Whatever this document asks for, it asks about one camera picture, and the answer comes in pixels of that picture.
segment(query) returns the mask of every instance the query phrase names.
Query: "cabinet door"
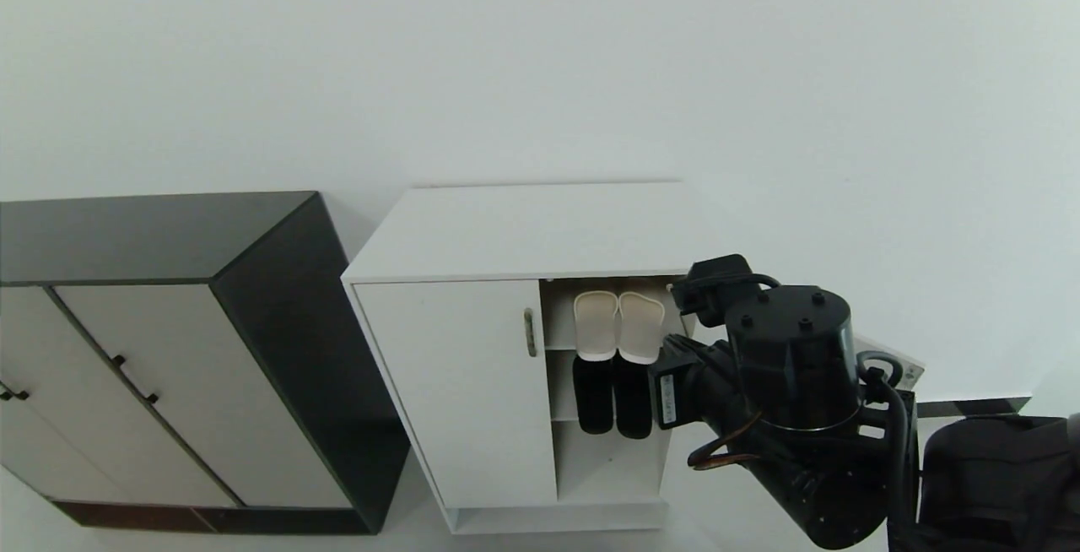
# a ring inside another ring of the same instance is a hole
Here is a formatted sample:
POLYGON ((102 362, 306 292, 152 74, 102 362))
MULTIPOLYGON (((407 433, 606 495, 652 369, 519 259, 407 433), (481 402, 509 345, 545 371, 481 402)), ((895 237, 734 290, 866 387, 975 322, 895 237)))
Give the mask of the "cabinet door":
POLYGON ((244 503, 351 507, 207 286, 56 293, 244 503))
POLYGON ((355 292, 436 494, 448 508, 556 501, 536 280, 355 292), (532 310, 537 355, 524 312, 532 310))
POLYGON ((129 501, 120 487, 24 401, 0 402, 0 460, 32 489, 54 499, 129 501))
POLYGON ((0 290, 4 382, 134 503, 232 506, 41 287, 0 290))

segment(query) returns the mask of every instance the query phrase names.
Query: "orange wire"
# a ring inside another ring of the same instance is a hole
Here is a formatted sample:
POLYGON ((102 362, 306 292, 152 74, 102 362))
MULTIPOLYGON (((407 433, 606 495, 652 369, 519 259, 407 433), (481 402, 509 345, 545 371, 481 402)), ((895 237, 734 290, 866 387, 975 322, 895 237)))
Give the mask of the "orange wire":
POLYGON ((731 432, 724 437, 716 439, 715 441, 704 446, 701 446, 700 448, 691 453, 690 456, 686 458, 686 465, 689 466, 690 468, 693 468, 694 470, 712 470, 713 468, 730 466, 732 463, 739 463, 741 461, 750 459, 760 459, 759 456, 750 454, 713 455, 713 453, 715 453, 718 448, 727 445, 731 441, 746 433, 746 430, 750 430, 754 426, 754 423, 757 422, 759 418, 761 418, 760 410, 758 410, 754 415, 754 417, 748 418, 748 420, 745 421, 745 423, 743 423, 743 426, 741 426, 741 428, 739 428, 734 432, 731 432))

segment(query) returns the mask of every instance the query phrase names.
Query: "dark wardrobe cabinet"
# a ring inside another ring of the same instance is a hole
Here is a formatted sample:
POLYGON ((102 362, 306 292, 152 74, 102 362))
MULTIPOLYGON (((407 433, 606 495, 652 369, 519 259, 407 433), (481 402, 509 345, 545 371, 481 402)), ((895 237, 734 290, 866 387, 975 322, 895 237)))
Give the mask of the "dark wardrobe cabinet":
POLYGON ((408 453, 315 191, 0 203, 0 459, 86 526, 374 534, 408 453))

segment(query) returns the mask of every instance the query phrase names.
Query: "floor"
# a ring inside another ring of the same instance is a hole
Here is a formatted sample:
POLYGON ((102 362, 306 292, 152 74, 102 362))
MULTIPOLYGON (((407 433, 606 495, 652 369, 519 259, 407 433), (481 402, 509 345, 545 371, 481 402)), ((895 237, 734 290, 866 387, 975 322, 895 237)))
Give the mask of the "floor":
MULTIPOLYGON (((920 440, 953 421, 953 418, 920 421, 920 440)), ((684 440, 693 442, 692 437, 684 440)), ((685 453, 685 449, 673 447, 672 452, 685 453)), ((710 473, 687 470, 669 477, 675 479, 677 493, 669 498, 672 511, 663 530, 450 536, 416 459, 410 457, 386 528, 378 537, 225 537, 85 529, 3 472, 0 549, 4 552, 809 552, 815 549, 748 472, 740 468, 710 473)), ((883 549, 881 530, 852 548, 856 552, 883 549)))

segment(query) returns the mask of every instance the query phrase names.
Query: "black bag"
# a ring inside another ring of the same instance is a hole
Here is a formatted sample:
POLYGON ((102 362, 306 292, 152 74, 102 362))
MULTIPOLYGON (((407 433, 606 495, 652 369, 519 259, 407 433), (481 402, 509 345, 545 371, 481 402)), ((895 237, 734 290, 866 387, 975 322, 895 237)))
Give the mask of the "black bag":
POLYGON ((919 527, 937 552, 1080 552, 1080 415, 971 418, 935 432, 919 527))

